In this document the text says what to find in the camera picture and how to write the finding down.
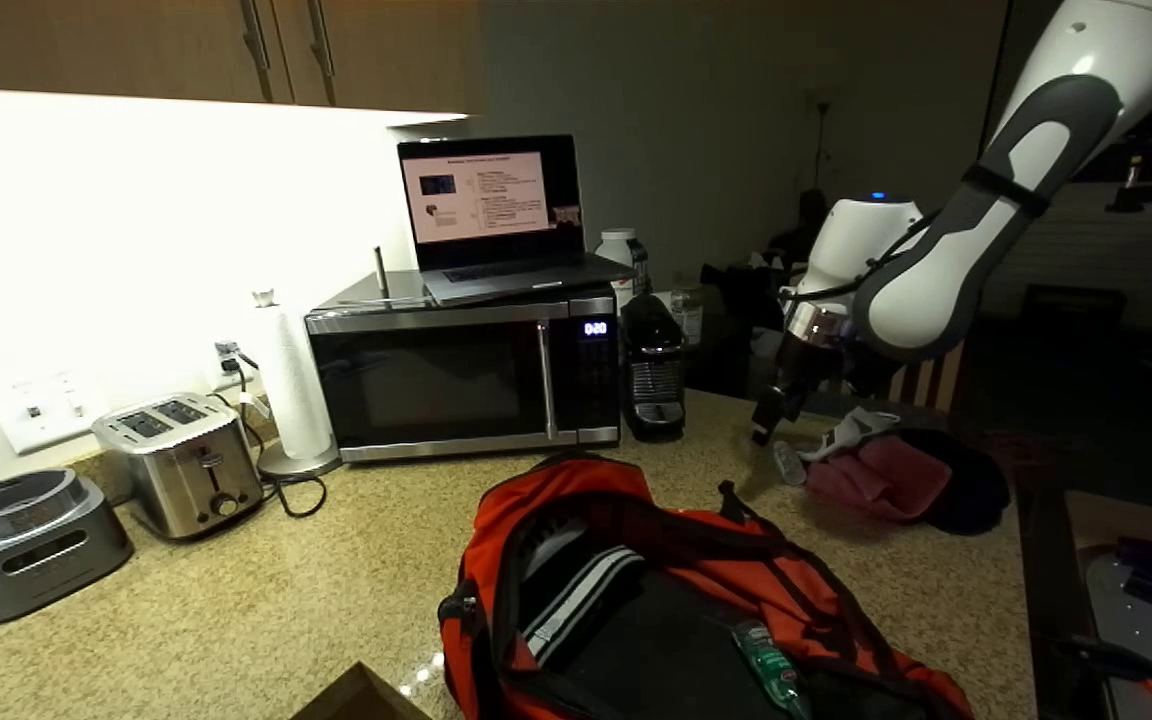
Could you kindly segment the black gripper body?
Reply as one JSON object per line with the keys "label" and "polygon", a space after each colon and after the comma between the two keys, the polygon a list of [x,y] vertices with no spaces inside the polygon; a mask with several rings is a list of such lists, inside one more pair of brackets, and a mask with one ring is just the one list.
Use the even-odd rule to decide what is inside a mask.
{"label": "black gripper body", "polygon": [[752,439],[768,443],[778,425],[796,425],[805,403],[823,378],[850,378],[856,370],[856,350],[837,342],[805,342],[786,335],[768,383],[758,393]]}

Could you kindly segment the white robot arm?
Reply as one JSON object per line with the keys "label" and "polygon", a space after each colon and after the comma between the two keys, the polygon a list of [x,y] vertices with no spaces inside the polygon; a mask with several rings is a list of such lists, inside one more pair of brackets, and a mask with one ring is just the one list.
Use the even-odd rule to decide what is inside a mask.
{"label": "white robot arm", "polygon": [[778,289],[786,342],[752,406],[765,443],[823,378],[880,394],[895,368],[954,350],[994,269],[1109,144],[1152,114],[1152,0],[1060,0],[1014,94],[933,213],[837,200],[799,275]]}

